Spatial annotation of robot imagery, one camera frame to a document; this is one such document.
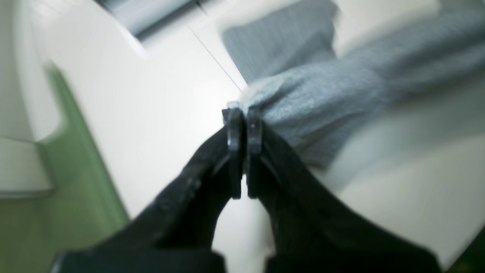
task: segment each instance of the gray-blue cloth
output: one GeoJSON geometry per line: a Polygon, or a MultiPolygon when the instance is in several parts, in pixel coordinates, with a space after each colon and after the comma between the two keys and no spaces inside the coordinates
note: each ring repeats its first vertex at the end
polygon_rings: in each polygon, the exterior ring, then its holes
{"type": "Polygon", "coordinates": [[[442,4],[439,16],[342,59],[331,47],[337,9],[328,0],[304,0],[225,31],[250,85],[243,108],[258,106],[305,162],[327,166],[356,128],[390,105],[485,69],[483,2],[442,4]]]}

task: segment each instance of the textured fabric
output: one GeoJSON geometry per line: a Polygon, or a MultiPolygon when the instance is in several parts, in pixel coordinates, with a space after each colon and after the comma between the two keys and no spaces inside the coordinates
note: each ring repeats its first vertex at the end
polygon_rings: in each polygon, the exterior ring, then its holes
{"type": "Polygon", "coordinates": [[[250,84],[244,109],[263,118],[307,163],[327,166],[349,135],[393,103],[485,69],[485,9],[443,12],[342,59],[332,51],[334,4],[305,0],[227,30],[224,43],[250,84]]]}

